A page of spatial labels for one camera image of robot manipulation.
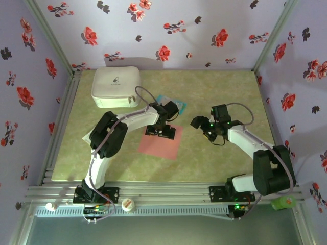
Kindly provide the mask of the white zip pouch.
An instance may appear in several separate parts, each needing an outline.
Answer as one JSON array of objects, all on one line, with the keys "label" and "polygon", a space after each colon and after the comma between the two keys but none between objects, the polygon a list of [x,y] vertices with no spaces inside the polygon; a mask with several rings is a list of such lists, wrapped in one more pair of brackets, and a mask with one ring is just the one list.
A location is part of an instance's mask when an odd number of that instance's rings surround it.
[{"label": "white zip pouch", "polygon": [[102,67],[95,72],[91,97],[99,108],[134,108],[140,103],[135,92],[140,85],[140,71],[134,66]]}]

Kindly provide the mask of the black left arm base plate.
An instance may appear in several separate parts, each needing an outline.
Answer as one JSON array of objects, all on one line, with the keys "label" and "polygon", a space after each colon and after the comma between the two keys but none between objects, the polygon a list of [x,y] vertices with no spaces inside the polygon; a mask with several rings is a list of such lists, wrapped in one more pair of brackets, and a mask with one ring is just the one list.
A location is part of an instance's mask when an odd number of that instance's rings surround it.
[{"label": "black left arm base plate", "polygon": [[[105,195],[107,198],[110,198],[115,204],[118,203],[119,199],[119,191],[118,187],[102,187],[99,189],[99,192],[102,195]],[[108,200],[94,190],[89,189],[85,190],[82,187],[77,187],[73,196],[74,204],[105,204]]]}]

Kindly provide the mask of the aluminium frame leg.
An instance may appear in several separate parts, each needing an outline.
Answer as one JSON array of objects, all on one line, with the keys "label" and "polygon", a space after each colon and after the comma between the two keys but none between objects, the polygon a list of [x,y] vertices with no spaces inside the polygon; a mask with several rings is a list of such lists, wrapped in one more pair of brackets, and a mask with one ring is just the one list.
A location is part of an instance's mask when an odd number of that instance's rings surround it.
[{"label": "aluminium frame leg", "polygon": [[319,245],[313,223],[304,203],[298,203],[293,209],[293,216],[302,245]]},{"label": "aluminium frame leg", "polygon": [[29,233],[34,221],[36,205],[27,203],[21,209],[22,215],[19,218],[9,245],[27,245]]}]

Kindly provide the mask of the long aluminium frame rail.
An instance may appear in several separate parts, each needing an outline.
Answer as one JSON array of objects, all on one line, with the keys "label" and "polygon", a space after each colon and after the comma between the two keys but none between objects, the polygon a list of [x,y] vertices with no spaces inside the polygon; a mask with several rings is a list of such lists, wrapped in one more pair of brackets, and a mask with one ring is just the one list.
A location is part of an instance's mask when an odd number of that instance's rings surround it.
[{"label": "long aluminium frame rail", "polygon": [[[106,182],[106,187],[119,188],[118,202],[130,198],[140,206],[209,205],[211,186],[223,186],[223,182]],[[58,205],[72,204],[77,182],[48,182],[28,188],[25,203],[43,205],[54,202]]]}]

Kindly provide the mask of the aluminium frame post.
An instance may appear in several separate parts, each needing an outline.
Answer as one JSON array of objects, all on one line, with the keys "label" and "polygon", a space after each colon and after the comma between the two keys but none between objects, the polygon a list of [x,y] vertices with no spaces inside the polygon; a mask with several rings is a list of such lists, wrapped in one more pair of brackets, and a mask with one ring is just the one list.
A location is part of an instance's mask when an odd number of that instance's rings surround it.
[{"label": "aluminium frame post", "polygon": [[272,49],[276,39],[278,38],[280,32],[282,31],[284,25],[287,23],[289,17],[291,16],[294,8],[298,4],[299,0],[287,0],[281,15],[279,16],[262,52],[260,53],[255,66],[253,67],[252,71],[256,74],[261,65],[264,64],[266,57],[268,56],[269,51]]},{"label": "aluminium frame post", "polygon": [[48,21],[46,20],[44,14],[42,13],[36,0],[23,0],[30,13],[33,15],[44,35],[46,36],[48,42],[51,44],[52,48],[55,50],[56,54],[60,58],[65,69],[68,71],[71,78],[74,77],[75,72],[73,71],[68,58],[66,57],[62,47],[60,46],[52,28],[50,27]]}]

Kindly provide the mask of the green bottle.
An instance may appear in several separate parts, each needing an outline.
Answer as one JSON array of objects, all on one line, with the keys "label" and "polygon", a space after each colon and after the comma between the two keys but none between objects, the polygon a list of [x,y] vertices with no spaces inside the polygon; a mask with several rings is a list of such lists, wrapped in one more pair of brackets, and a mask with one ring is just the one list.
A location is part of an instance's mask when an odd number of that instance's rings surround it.
[{"label": "green bottle", "polygon": [[271,206],[274,210],[294,208],[296,204],[297,204],[297,200],[292,195],[286,195],[271,201]]}]

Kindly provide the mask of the blue wipes packet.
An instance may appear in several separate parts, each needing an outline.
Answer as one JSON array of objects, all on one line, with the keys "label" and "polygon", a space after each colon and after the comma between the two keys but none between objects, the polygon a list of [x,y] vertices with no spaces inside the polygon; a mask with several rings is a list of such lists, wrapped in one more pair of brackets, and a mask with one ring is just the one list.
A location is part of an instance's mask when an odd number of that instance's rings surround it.
[{"label": "blue wipes packet", "polygon": [[177,99],[171,99],[170,97],[167,97],[165,95],[162,95],[160,94],[158,97],[157,97],[157,102],[160,104],[160,105],[166,105],[168,102],[172,101],[176,104],[178,110],[179,110],[179,114],[182,115],[183,114],[183,111],[185,110],[186,108],[186,103],[182,102],[182,101],[179,101]]}]

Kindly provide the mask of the pink square paper sheet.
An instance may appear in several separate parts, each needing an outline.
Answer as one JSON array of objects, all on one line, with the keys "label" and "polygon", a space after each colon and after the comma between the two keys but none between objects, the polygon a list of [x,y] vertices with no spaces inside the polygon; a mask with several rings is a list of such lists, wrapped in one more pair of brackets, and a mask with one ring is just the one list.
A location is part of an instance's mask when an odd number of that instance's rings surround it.
[{"label": "pink square paper sheet", "polygon": [[172,125],[176,129],[173,140],[151,135],[143,135],[138,146],[138,152],[168,160],[176,160],[181,142],[183,127]]}]

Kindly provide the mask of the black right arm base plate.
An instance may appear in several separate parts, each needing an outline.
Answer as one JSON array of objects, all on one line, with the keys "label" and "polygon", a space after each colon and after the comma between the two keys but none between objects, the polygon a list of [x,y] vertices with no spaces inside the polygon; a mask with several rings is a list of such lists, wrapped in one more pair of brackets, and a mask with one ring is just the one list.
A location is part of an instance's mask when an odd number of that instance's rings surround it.
[{"label": "black right arm base plate", "polygon": [[210,186],[209,198],[214,202],[254,202],[255,196],[251,192],[236,192],[228,190],[226,186]]}]

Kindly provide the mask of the white flat packet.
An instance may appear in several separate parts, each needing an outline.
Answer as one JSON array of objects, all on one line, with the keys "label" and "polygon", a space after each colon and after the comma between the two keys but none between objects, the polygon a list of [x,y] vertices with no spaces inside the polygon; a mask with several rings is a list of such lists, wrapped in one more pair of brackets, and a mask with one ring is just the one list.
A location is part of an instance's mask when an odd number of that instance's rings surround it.
[{"label": "white flat packet", "polygon": [[92,128],[86,135],[84,135],[83,137],[82,137],[82,139],[88,144],[88,145],[90,145],[91,144],[91,139],[90,139],[90,135],[91,135],[91,133],[93,132],[93,129],[94,128]]}]

